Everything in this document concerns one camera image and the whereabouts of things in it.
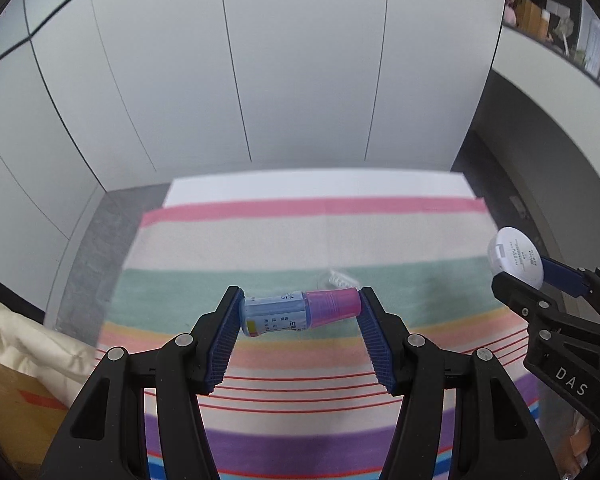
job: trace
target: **screw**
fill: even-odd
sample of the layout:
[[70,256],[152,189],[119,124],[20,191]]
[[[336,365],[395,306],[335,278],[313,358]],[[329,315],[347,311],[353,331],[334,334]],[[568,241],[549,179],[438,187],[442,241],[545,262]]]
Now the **screw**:
[[118,359],[120,359],[123,355],[125,354],[124,349],[120,348],[119,346],[116,346],[115,348],[112,348],[111,350],[109,350],[107,352],[107,357],[109,359],[111,359],[112,361],[117,361]]
[[478,358],[482,359],[483,361],[490,361],[493,357],[491,350],[489,350],[488,348],[478,348],[478,351],[475,354],[478,356]]
[[425,339],[420,334],[411,334],[407,338],[407,343],[409,343],[411,346],[423,346]]
[[176,338],[176,345],[178,346],[189,346],[191,343],[193,343],[191,334],[180,334]]

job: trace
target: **striped tablecloth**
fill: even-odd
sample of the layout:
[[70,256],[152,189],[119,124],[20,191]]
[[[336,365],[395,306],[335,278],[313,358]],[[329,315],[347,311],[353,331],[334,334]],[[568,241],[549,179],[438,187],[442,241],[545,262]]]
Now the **striped tablecloth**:
[[[214,310],[229,285],[259,297],[314,290],[327,269],[337,269],[372,286],[388,312],[441,348],[492,349],[537,415],[536,380],[522,366],[526,325],[490,291],[485,251],[495,227],[484,202],[458,192],[468,189],[462,176],[432,174],[448,181],[448,196],[445,186],[435,193],[417,186],[423,178],[418,172],[407,178],[415,184],[402,192],[393,186],[391,195],[356,186],[359,193],[330,196],[326,185],[305,196],[226,202],[206,202],[204,192],[200,198],[208,179],[179,184],[199,197],[190,203],[172,187],[167,206],[142,220],[100,355],[112,346],[159,348]],[[145,398],[150,469],[161,479],[155,393]],[[224,381],[199,403],[223,479],[366,480],[378,478],[400,400],[377,384],[357,323],[348,319],[305,332],[240,334]],[[450,463],[453,406],[448,391],[439,479]]]

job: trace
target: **cream fabric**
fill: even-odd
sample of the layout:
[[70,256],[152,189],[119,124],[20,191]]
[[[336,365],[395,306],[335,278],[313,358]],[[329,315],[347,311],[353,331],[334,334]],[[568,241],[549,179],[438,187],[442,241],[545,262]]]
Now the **cream fabric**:
[[0,303],[0,364],[37,378],[65,406],[93,370],[95,349]]

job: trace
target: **gray floor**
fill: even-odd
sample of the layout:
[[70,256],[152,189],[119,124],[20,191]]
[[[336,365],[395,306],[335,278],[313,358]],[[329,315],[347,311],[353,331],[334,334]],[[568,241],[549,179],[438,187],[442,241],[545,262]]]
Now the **gray floor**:
[[95,346],[142,214],[162,206],[168,184],[104,195],[78,248],[55,329]]

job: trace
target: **beige stripe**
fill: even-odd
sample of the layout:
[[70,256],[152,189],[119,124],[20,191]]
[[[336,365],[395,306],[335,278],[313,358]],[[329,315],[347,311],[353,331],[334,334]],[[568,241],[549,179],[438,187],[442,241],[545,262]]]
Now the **beige stripe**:
[[289,270],[470,258],[486,254],[495,231],[477,212],[161,222],[140,230],[125,267]]

